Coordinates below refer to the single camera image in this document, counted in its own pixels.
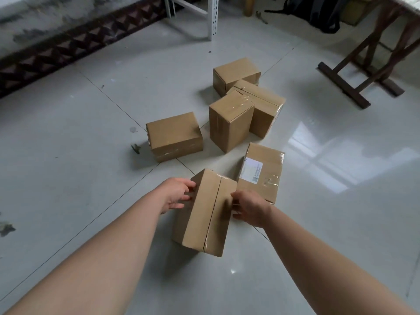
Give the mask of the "person's left hand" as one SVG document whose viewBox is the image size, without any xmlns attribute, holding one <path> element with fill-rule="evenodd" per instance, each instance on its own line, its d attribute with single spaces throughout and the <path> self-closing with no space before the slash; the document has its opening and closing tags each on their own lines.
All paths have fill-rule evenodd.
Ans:
<svg viewBox="0 0 420 315">
<path fill-rule="evenodd" d="M 157 192 L 163 201 L 161 215 L 172 209 L 184 208 L 184 203 L 177 203 L 177 179 L 185 178 L 168 178 L 157 187 Z"/>
</svg>

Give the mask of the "person's right hand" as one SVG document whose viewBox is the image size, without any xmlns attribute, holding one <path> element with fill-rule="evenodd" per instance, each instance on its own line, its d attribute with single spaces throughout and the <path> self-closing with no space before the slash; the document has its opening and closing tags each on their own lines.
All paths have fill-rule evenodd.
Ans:
<svg viewBox="0 0 420 315">
<path fill-rule="evenodd" d="M 244 220 L 242 221 L 253 227 L 265 228 L 272 205 L 255 191 L 237 191 L 242 191 L 244 197 Z"/>
</svg>

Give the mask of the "taped brown cardboard box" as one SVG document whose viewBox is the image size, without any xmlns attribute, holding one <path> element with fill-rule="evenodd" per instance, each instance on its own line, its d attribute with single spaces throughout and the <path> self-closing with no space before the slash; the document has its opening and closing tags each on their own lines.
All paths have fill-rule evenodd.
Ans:
<svg viewBox="0 0 420 315">
<path fill-rule="evenodd" d="M 183 247 L 222 257 L 232 211 L 231 193 L 237 182 L 207 168 L 192 181 L 196 183 L 192 201 L 176 212 L 172 240 Z"/>
</svg>

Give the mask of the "person's left forearm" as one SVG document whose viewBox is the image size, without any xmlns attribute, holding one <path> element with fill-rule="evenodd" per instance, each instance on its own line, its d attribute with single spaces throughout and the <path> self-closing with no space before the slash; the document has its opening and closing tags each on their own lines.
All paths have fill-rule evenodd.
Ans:
<svg viewBox="0 0 420 315">
<path fill-rule="evenodd" d="M 4 315 L 123 315 L 141 277 L 165 202 L 158 190 L 144 195 Z"/>
</svg>

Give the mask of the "person's right forearm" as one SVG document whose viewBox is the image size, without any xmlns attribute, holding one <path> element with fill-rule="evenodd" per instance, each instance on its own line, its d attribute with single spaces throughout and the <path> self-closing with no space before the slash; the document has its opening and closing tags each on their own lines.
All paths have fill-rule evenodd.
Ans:
<svg viewBox="0 0 420 315">
<path fill-rule="evenodd" d="M 263 229 L 316 315 L 420 315 L 276 207 L 268 205 Z"/>
</svg>

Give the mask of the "cardboard box with white label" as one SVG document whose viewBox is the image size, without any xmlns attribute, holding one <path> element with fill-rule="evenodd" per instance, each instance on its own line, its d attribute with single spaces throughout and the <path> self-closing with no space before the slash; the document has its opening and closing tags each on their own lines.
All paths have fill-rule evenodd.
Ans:
<svg viewBox="0 0 420 315">
<path fill-rule="evenodd" d="M 257 143 L 249 143 L 238 176 L 237 190 L 257 192 L 274 205 L 285 154 Z"/>
</svg>

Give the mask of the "dark wooden folding table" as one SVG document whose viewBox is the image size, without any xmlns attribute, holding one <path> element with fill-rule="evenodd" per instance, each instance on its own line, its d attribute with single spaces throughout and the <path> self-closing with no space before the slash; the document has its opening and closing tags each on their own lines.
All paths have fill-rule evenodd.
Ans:
<svg viewBox="0 0 420 315">
<path fill-rule="evenodd" d="M 415 31 L 420 29 L 420 0 L 381 0 L 381 4 L 375 28 L 366 39 L 336 67 L 330 68 L 323 62 L 318 65 L 318 70 L 362 110 L 367 109 L 371 104 L 361 95 L 361 92 L 373 83 L 379 84 L 394 97 L 399 97 L 404 93 L 404 90 L 389 77 L 399 62 L 420 47 L 420 37 L 408 44 Z M 381 68 L 375 68 L 372 62 L 383 32 L 402 15 L 407 15 L 408 21 L 395 48 L 390 51 L 391 55 L 387 63 Z M 367 79 L 355 88 L 339 75 L 339 72 L 349 63 L 354 64 L 367 76 Z"/>
</svg>

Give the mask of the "black backpack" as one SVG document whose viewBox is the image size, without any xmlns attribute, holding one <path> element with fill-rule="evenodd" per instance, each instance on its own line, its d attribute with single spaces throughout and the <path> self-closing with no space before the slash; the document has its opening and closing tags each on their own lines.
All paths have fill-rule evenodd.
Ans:
<svg viewBox="0 0 420 315">
<path fill-rule="evenodd" d="M 265 13 L 294 15 L 326 34 L 340 29 L 340 16 L 349 0 L 285 0 L 281 10 Z"/>
</svg>

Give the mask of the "yellowish box under table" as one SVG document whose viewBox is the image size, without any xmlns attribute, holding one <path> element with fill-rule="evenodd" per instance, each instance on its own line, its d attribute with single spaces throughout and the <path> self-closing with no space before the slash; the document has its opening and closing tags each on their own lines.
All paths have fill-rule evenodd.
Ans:
<svg viewBox="0 0 420 315">
<path fill-rule="evenodd" d="M 350 26 L 357 26 L 377 4 L 378 0 L 349 0 L 340 15 L 340 21 Z"/>
</svg>

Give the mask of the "white metal rack frame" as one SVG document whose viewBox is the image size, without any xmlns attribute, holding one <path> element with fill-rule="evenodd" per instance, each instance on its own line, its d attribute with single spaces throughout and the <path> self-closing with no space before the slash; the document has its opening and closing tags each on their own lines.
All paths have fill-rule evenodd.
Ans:
<svg viewBox="0 0 420 315">
<path fill-rule="evenodd" d="M 186 0 L 164 0 L 167 17 L 170 19 L 176 16 L 175 5 L 180 5 L 183 8 L 204 17 L 207 20 L 207 38 L 211 42 L 217 34 L 218 25 L 218 1 L 207 0 L 207 10 L 189 3 Z"/>
</svg>

